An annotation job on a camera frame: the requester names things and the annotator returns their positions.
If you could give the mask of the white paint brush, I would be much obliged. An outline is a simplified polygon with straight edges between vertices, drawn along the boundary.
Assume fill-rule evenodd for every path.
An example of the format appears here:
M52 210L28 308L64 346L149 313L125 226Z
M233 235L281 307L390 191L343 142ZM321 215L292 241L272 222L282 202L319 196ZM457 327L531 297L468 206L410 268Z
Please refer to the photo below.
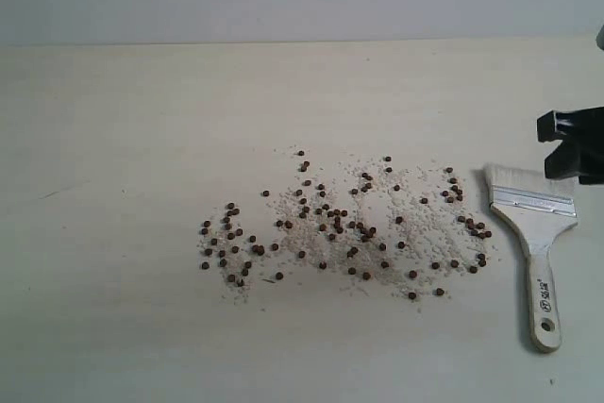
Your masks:
M539 351L554 352L562 345L562 331L550 249L578 224L575 182L494 163L487 163L483 174L490 209L512 228L525 257L531 340Z

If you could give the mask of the scattered rice and brown pellets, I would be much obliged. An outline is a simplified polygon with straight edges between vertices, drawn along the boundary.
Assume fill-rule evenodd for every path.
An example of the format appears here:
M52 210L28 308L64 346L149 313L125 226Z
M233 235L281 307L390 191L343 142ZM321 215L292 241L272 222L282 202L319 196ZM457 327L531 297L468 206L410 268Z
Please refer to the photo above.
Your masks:
M493 231L450 165L403 166L390 155L321 163L289 150L294 175L259 190L257 204L227 201L198 228L197 267L248 299L261 283L336 274L346 292L385 286L417 302L448 298L450 281L492 261Z

